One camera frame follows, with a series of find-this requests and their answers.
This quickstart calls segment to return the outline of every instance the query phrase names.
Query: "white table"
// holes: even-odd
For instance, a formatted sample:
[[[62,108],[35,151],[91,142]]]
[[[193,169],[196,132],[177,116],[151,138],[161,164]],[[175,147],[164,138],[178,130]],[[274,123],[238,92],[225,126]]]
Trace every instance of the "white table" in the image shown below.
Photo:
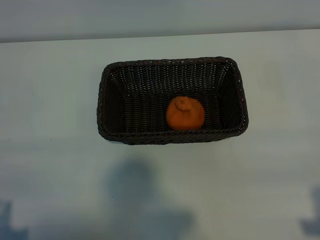
[[[319,43],[320,30],[1,43],[0,199],[12,203],[12,230],[27,228],[28,240],[312,239],[301,222],[320,217]],[[129,146],[98,134],[106,65],[205,56],[238,63],[243,135]]]

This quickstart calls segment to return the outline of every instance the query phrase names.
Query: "wall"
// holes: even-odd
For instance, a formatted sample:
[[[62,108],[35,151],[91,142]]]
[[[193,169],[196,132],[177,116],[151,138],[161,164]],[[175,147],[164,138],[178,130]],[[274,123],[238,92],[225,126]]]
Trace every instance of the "wall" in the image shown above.
[[[318,0],[1,0],[0,42],[320,27]]]

